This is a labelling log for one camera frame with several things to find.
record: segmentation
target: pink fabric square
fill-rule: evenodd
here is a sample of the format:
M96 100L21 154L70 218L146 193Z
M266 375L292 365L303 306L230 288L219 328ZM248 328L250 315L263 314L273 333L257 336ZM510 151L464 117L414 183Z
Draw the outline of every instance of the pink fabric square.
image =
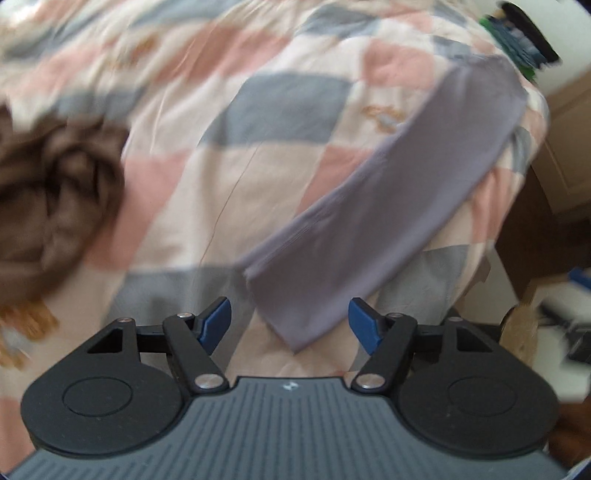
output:
M210 23L178 51L156 80L167 82L185 77L201 82L214 72L222 76L251 73L276 56L289 42L289 38L264 31Z
M371 150L327 145L318 169L304 192L297 213L303 212L314 202L337 188L359 165L367 160L371 152Z
M174 193L188 152L125 162L125 197L114 223L103 228L85 256L102 270L127 270L148 228Z
M103 48L76 46L58 51L28 72L18 86L11 89L14 95L29 93L50 93L63 90L82 70L91 65L102 53Z
M423 33L433 31L433 17L425 10L416 10L407 5L396 3L386 11L384 17L395 18Z
M493 168L472 196L472 243L496 239L514 198L508 168Z
M372 86L427 90L434 83L431 53L373 39L363 56L363 80Z
M34 450L21 420L20 402L0 398L0 472L12 470Z
M548 128L544 116L529 107L525 109L521 125L534 137L538 145L544 139Z
M484 38L474 33L471 33L470 36L472 38L472 50L474 53L492 55L495 52L496 47L493 43L486 41Z

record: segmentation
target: lavender cloth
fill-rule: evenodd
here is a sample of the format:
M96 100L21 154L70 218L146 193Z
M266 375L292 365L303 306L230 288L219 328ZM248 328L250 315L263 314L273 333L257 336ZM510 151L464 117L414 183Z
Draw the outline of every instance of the lavender cloth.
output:
M466 57L343 184L239 261L259 313L292 350L421 251L493 167L526 102L505 57Z

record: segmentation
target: bed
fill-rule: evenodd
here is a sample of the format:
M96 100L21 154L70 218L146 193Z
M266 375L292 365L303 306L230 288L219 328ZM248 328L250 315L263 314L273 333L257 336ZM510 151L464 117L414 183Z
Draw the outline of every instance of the bed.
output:
M58 328L27 345L21 369L0 367L0 471L33 449L27 385L117 317L148 325L227 296L233 322L213 359L230 379L363 364L345 319L293 354L232 265L344 181L457 58L502 54L469 0L5 0L0 15L0 90L17 128L47 111L130 128L117 220L43 298ZM378 310L436 324L464 292L547 129L543 96L522 84L527 110L495 167L369 299ZM229 108L241 98L256 107ZM277 112L281 128L260 127ZM211 141L215 122L229 133Z

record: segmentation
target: crumpled brown fabric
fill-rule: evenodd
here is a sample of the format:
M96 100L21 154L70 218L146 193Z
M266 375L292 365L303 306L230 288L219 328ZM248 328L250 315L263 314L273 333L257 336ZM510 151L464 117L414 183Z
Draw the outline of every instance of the crumpled brown fabric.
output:
M560 416L548 438L548 448L566 468L591 456L591 395L582 403L560 404Z
M127 136L101 119L52 115L14 132L0 108L0 307L57 286L117 214Z

